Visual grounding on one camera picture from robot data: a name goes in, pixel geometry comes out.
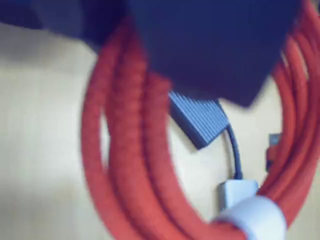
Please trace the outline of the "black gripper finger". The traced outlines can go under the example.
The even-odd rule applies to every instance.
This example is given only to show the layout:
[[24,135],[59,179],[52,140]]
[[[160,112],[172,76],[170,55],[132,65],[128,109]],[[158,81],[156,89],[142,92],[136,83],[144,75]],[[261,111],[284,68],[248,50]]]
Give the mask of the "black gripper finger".
[[280,58],[298,0],[130,0],[152,70],[184,95],[248,107]]
[[50,32],[100,49],[126,15],[124,0],[2,0],[1,23]]

